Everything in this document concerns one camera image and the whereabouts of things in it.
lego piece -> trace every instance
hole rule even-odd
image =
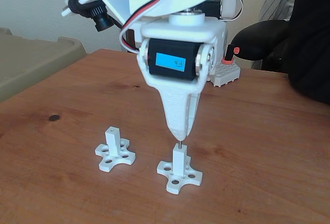
[[[120,138],[119,128],[110,127],[105,132],[107,144],[100,144],[95,150],[97,156],[103,157],[98,165],[101,171],[110,172],[118,164],[132,165],[135,153],[127,150],[129,140]]]
[[[215,74],[209,77],[215,87],[221,87],[224,84],[238,79],[240,73],[241,69],[235,62],[232,65],[225,65],[219,62]]]
[[[182,186],[194,184],[200,186],[203,173],[190,167],[190,156],[187,156],[187,145],[179,149],[178,143],[173,149],[173,163],[161,161],[157,166],[157,173],[168,178],[166,190],[172,194],[179,194]]]

red wire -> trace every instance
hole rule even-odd
[[[141,14],[142,12],[144,12],[146,9],[153,6],[154,4],[158,3],[159,1],[160,0],[153,0],[153,1],[149,2],[147,5],[141,7],[139,10],[137,10],[130,18],[128,18],[128,20],[123,25],[122,29],[127,27],[130,24],[131,20],[133,20],[136,16],[138,16],[139,14]]]

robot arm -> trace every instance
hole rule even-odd
[[[96,0],[70,3],[63,16],[75,6]],[[234,20],[237,0],[222,0],[222,16],[205,17],[194,7],[205,0],[102,0],[123,24],[122,45],[137,54],[146,83],[160,93],[168,127],[183,141],[194,123],[200,93],[224,55],[226,21]],[[93,7],[95,22],[102,22],[106,10]],[[124,39],[133,29],[139,49]]]

wooden table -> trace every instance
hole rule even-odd
[[[285,74],[207,83],[184,141],[203,182],[172,195],[156,173],[176,142],[158,92],[135,55],[99,50],[0,104],[0,221],[330,223],[329,124]],[[105,173],[94,150],[109,126],[137,158]]]

black wire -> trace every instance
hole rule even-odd
[[[117,26],[117,28],[122,29],[123,25],[120,24],[115,18],[109,15],[109,17],[112,19],[113,23]]]

